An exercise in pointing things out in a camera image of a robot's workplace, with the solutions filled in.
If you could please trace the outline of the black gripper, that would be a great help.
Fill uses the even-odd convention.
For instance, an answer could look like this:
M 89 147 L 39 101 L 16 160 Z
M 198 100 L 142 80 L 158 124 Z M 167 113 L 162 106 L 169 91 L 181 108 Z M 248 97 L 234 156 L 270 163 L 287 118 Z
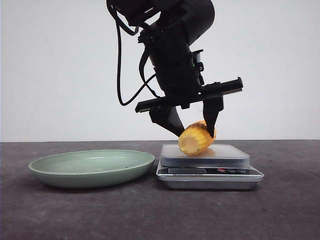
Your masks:
M 204 100 L 203 117 L 208 133 L 214 138 L 218 114 L 224 109 L 221 95 L 241 91 L 242 79 L 204 84 L 200 80 L 203 64 L 194 60 L 195 54 L 181 30 L 144 29 L 138 41 L 145 45 L 165 96 L 139 102 L 135 111 L 149 111 L 154 124 L 179 137 L 185 128 L 175 106 L 186 109 L 191 103 Z

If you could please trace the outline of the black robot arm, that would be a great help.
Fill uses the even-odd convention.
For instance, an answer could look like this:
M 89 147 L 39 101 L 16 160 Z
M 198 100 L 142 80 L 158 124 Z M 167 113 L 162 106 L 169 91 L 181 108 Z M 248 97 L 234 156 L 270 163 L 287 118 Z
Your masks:
M 115 20 L 118 32 L 138 35 L 144 45 L 139 72 L 144 73 L 147 60 L 154 67 L 154 77 L 164 96 L 139 102 L 138 113 L 149 112 L 153 123 L 180 136 L 184 126 L 177 106 L 189 108 L 203 103 L 207 131 L 214 134 L 215 123 L 224 108 L 223 96 L 243 88 L 241 78 L 224 83 L 205 84 L 204 65 L 199 51 L 191 51 L 194 43 L 215 19 L 210 0 L 108 0 L 106 7 Z

